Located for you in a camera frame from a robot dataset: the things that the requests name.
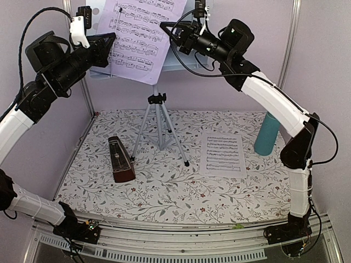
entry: vent grille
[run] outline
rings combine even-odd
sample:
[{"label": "vent grille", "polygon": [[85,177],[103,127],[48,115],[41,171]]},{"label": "vent grille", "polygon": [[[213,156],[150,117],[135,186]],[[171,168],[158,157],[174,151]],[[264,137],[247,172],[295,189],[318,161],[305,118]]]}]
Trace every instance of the vent grille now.
[{"label": "vent grille", "polygon": [[[41,234],[40,241],[52,247],[70,250],[69,245],[60,237]],[[111,249],[95,248],[95,253],[83,255],[107,259],[120,263],[232,263],[254,262],[267,259],[264,249],[218,256],[153,256],[118,252]]]}]

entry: tripod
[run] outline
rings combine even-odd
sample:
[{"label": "tripod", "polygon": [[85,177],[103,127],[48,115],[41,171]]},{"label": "tripod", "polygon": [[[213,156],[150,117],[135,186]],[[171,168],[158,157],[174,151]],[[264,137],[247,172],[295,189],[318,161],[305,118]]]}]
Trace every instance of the tripod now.
[{"label": "tripod", "polygon": [[164,116],[164,118],[166,120],[168,132],[173,134],[175,142],[177,143],[177,145],[179,147],[180,154],[182,155],[182,158],[184,160],[184,164],[185,164],[186,167],[188,167],[190,165],[189,161],[188,161],[188,159],[185,156],[185,153],[184,153],[184,151],[182,149],[180,141],[179,141],[179,139],[177,137],[176,130],[175,130],[173,124],[172,124],[171,118],[170,118],[170,116],[169,116],[169,114],[167,112],[166,106],[165,106],[165,102],[167,100],[166,93],[161,95],[161,93],[158,92],[157,85],[153,85],[152,89],[154,91],[154,94],[148,98],[149,105],[148,105],[148,107],[146,109],[145,116],[144,116],[143,122],[142,122],[141,127],[140,127],[140,131],[139,131],[139,134],[138,134],[138,137],[137,137],[137,141],[135,142],[135,147],[134,147],[134,151],[133,151],[133,154],[132,154],[132,157],[131,157],[131,161],[132,162],[135,161],[135,155],[137,154],[137,150],[138,150],[138,146],[139,146],[139,143],[140,143],[141,136],[143,136],[144,128],[145,128],[145,125],[146,125],[146,120],[147,120],[148,115],[150,113],[151,105],[155,105],[158,142],[153,140],[152,138],[148,137],[147,135],[144,135],[144,136],[147,137],[154,144],[158,145],[161,151],[163,151],[165,148],[167,148],[167,146],[172,142],[172,139],[170,139],[170,140],[168,140],[166,142],[163,139],[162,122],[161,122],[161,112],[162,112],[162,114],[163,114],[163,116]]}]

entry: tripod leg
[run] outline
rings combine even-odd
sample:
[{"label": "tripod leg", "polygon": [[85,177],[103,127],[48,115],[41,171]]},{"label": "tripod leg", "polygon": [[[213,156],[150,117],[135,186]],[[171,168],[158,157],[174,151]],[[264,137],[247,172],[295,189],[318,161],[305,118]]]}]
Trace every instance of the tripod leg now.
[{"label": "tripod leg", "polygon": [[163,116],[165,117],[168,133],[172,133],[171,127],[169,126],[169,123],[168,123],[167,118],[166,118],[165,110],[163,109],[163,107],[161,107],[161,111],[162,111]]},{"label": "tripod leg", "polygon": [[138,137],[137,137],[137,141],[135,142],[134,151],[133,151],[133,154],[131,156],[131,161],[132,162],[134,162],[134,160],[135,160],[135,155],[137,154],[139,142],[140,142],[141,136],[143,134],[143,131],[144,131],[144,128],[145,128],[145,125],[146,125],[146,120],[148,118],[148,115],[149,115],[149,112],[150,112],[150,108],[151,108],[151,105],[149,104],[147,109],[146,109],[145,116],[144,116],[143,122],[142,122],[141,127],[140,127],[140,131],[139,131],[139,134],[138,134]]},{"label": "tripod leg", "polygon": [[157,132],[158,132],[158,146],[161,149],[163,145],[163,136],[162,136],[160,104],[155,104],[155,109],[156,109],[156,122],[157,122]]},{"label": "tripod leg", "polygon": [[180,141],[178,139],[178,136],[177,136],[177,133],[176,133],[176,130],[174,129],[173,127],[173,124],[172,124],[172,121],[171,121],[171,118],[167,112],[167,109],[166,109],[166,106],[164,104],[161,105],[162,109],[163,109],[163,113],[165,114],[165,118],[166,118],[166,121],[168,122],[168,125],[173,133],[173,136],[174,136],[174,139],[175,139],[175,142],[177,143],[178,147],[179,147],[179,150],[180,150],[180,154],[182,155],[183,157],[183,160],[184,160],[184,164],[186,167],[188,167],[190,164],[189,164],[189,161],[188,159],[186,158],[185,156],[185,153],[182,149],[182,146],[180,144]]}]

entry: brown wooden metronome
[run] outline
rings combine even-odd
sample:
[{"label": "brown wooden metronome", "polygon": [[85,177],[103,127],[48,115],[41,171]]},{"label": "brown wooden metronome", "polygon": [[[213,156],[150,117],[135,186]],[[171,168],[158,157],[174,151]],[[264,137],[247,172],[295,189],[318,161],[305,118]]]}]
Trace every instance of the brown wooden metronome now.
[{"label": "brown wooden metronome", "polygon": [[134,180],[134,166],[120,138],[117,136],[110,137],[109,146],[115,182]]}]

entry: sheet music on table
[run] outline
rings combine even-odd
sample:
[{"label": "sheet music on table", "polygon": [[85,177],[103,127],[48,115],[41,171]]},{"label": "sheet music on table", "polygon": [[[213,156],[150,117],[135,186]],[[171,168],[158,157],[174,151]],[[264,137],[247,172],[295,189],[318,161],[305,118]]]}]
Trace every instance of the sheet music on table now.
[{"label": "sheet music on table", "polygon": [[225,178],[247,178],[241,135],[203,134],[200,174]]},{"label": "sheet music on table", "polygon": [[169,37],[160,28],[164,21],[176,22],[187,0],[106,0],[97,34],[115,32],[109,66],[93,70],[157,83],[169,49]]}]

